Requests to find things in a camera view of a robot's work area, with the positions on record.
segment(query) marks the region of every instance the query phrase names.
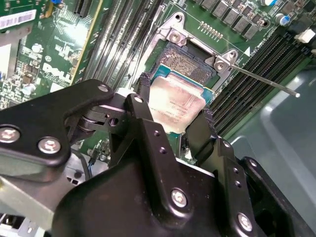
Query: chip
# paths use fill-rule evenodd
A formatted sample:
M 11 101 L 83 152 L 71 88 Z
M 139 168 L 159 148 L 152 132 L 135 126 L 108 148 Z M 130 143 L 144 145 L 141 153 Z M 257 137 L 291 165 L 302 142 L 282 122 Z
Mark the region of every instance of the chip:
M 306 3 L 306 5 L 304 6 L 304 9 L 305 9 L 305 11 L 307 11 L 307 12 L 311 12 L 311 11 L 314 10 L 315 6 L 316 6 L 315 3 L 313 3 L 313 2 L 310 0 L 310 1 L 308 1 L 308 2 Z
M 237 23 L 235 24 L 235 26 L 233 27 L 233 29 L 239 33 L 241 33 L 245 27 L 247 26 L 248 21 L 246 18 L 242 17 L 240 18 Z
M 282 8 L 282 12 L 286 15 L 291 13 L 295 8 L 294 2 L 289 1 L 285 6 Z
M 202 7 L 209 10 L 216 3 L 217 0 L 204 0 L 201 4 Z
M 152 79 L 149 108 L 166 133 L 180 134 L 211 100 L 213 92 L 160 65 Z
M 217 16 L 218 18 L 222 18 L 227 8 L 228 8 L 227 3 L 220 1 L 220 3 L 217 5 L 215 10 L 213 11 L 213 15 Z
M 252 21 L 253 23 L 257 24 L 258 21 L 261 19 L 261 17 L 262 17 L 262 16 L 261 16 L 260 14 L 257 14 L 257 15 L 254 16 L 254 18 L 252 18 L 251 21 Z
M 237 8 L 241 4 L 241 0 L 235 0 L 233 3 L 233 8 Z
M 232 25 L 237 19 L 238 15 L 239 13 L 235 9 L 230 9 L 223 21 L 228 25 Z
M 246 39 L 251 40 L 252 37 L 258 32 L 259 28 L 255 25 L 251 25 L 250 28 L 243 35 Z
M 242 12 L 242 14 L 243 14 L 244 16 L 247 16 L 247 15 L 251 12 L 251 10 L 252 10 L 252 8 L 251 8 L 250 6 L 247 6 L 247 7 L 245 8 L 245 10 Z

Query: green pcb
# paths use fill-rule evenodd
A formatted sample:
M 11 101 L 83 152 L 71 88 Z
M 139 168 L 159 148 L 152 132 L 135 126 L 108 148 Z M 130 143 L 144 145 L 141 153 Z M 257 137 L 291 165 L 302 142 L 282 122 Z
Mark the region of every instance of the green pcb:
M 73 13 L 75 4 L 65 0 L 54 5 L 51 15 L 36 22 L 21 40 L 15 74 L 0 81 L 0 109 L 67 87 L 83 73 L 83 52 L 95 45 L 112 2 L 93 0 L 84 18 Z

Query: pci slot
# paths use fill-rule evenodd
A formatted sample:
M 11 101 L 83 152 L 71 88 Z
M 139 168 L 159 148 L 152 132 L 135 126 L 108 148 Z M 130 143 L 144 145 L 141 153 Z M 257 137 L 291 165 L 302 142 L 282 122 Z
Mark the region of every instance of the pci slot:
M 92 0 L 77 0 L 75 4 L 74 13 L 84 18 L 88 15 Z

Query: capacitor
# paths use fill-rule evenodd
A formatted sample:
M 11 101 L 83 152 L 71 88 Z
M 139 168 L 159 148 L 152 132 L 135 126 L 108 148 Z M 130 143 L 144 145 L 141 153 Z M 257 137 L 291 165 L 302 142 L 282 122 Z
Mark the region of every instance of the capacitor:
M 279 13 L 276 15 L 275 21 L 277 24 L 279 24 L 281 26 L 285 26 L 290 22 L 290 17 L 285 16 L 282 13 Z
M 36 87 L 34 84 L 26 85 L 21 91 L 25 95 L 31 95 L 35 91 Z
M 261 0 L 262 6 L 273 6 L 277 0 Z

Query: cable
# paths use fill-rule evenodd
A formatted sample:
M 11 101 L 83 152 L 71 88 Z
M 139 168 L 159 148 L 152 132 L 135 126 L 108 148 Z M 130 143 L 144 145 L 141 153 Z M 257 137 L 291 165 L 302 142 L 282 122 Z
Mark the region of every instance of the cable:
M 92 177 L 91 170 L 89 170 L 87 162 L 86 162 L 83 154 L 81 154 L 80 152 L 78 152 L 74 149 L 71 149 L 71 152 L 74 153 L 80 159 L 85 179 L 86 180 L 90 179 Z

